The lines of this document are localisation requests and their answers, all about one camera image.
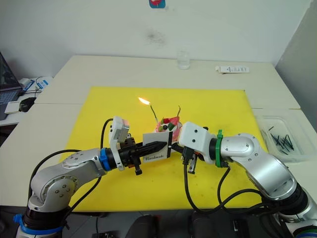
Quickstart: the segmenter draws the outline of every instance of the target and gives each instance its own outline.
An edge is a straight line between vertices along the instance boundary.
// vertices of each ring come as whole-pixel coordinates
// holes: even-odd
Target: lit candle
[[[157,115],[155,114],[151,103],[150,103],[149,101],[143,99],[143,98],[140,98],[140,97],[139,97],[139,100],[140,100],[141,103],[143,103],[143,104],[145,104],[145,105],[150,105],[150,108],[151,108],[151,110],[152,110],[152,112],[153,112],[153,114],[154,114],[154,117],[155,117],[155,121],[158,123],[159,121],[158,121]]]

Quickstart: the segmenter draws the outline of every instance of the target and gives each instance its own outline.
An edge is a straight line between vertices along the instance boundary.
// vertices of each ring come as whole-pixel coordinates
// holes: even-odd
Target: candle flame
[[[143,103],[143,104],[145,104],[145,105],[149,105],[149,104],[150,104],[149,101],[147,101],[147,100],[145,100],[145,99],[143,99],[143,98],[140,98],[140,97],[139,97],[139,100],[140,100],[141,103]]]

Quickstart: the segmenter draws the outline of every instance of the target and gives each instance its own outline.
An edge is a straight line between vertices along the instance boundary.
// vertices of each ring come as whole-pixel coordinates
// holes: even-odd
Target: computer mouse
[[[34,104],[35,99],[36,99],[35,97],[32,97],[32,98],[26,98],[26,99],[22,100],[20,102],[20,106],[19,106],[20,111],[26,113],[31,108],[31,106]]]

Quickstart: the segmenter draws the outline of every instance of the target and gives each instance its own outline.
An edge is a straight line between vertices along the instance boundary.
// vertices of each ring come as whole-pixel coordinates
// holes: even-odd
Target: robotic arm
[[[135,167],[140,175],[140,157],[157,152],[167,142],[136,144],[128,134],[129,124],[114,117],[109,132],[110,148],[79,151],[61,163],[37,172],[31,181],[33,195],[28,200],[25,214],[16,215],[20,224],[17,238],[56,238],[70,213],[68,204],[72,195],[85,183],[118,168]]]
[[[184,147],[183,160],[190,163],[189,173],[195,172],[197,157],[193,153],[202,154],[206,163],[217,167],[236,162],[246,169],[247,176],[264,199],[280,208],[278,214],[292,234],[317,228],[316,203],[288,168],[266,153],[254,136],[241,133],[223,137],[221,131],[215,136],[205,128],[187,122],[182,127],[179,144]]]

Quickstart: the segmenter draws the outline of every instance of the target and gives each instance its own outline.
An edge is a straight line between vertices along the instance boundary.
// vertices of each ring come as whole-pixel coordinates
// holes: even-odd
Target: yellow mat
[[[149,100],[160,120],[174,117],[181,107],[182,123],[192,121],[207,126],[211,133],[222,129],[224,136],[240,132],[253,134],[265,149],[260,130],[242,90],[192,90],[158,88],[92,87],[69,138],[67,149],[91,149],[100,146],[104,121],[121,116],[130,122],[130,133],[136,142],[142,134],[153,132],[154,116],[149,106],[138,97]],[[108,147],[108,128],[104,146]],[[244,188],[255,188],[243,168],[237,164],[222,185],[221,197]],[[168,159],[141,165],[143,174],[136,176],[134,169],[113,170],[103,176],[98,187],[86,197],[75,211],[137,211],[163,209],[189,209],[184,190],[183,165],[179,153]],[[196,174],[188,175],[192,199],[198,207],[218,205],[216,189],[225,169],[197,162]],[[82,186],[72,197],[77,201],[96,180]],[[248,207],[259,203],[256,194],[241,194],[227,207]]]

